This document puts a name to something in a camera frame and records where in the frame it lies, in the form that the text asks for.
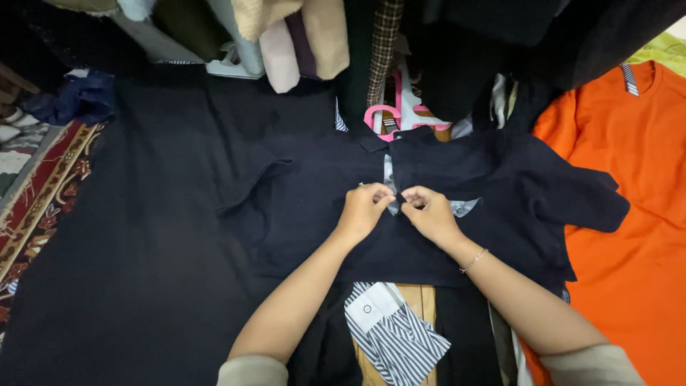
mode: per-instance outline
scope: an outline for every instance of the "silver bracelet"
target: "silver bracelet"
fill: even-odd
[[[488,249],[484,249],[483,252],[481,252],[481,253],[479,253],[478,255],[476,255],[476,257],[474,258],[474,260],[472,260],[472,262],[469,263],[469,265],[467,266],[467,268],[465,268],[465,269],[460,268],[460,272],[461,272],[461,273],[467,272],[467,270],[470,269],[471,266],[474,265],[474,263],[476,263],[477,261],[479,261],[479,259],[480,259],[483,255],[486,254],[486,252],[488,252]]]

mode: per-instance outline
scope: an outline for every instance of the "carpet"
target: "carpet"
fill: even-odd
[[[0,343],[21,274],[71,211],[79,185],[91,172],[88,154],[103,127],[72,122],[0,219]]]

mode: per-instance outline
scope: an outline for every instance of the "plaid fabric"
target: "plaid fabric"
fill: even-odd
[[[388,69],[393,60],[395,39],[403,17],[405,0],[379,0],[372,35],[372,60],[369,67],[367,107],[379,104]]]

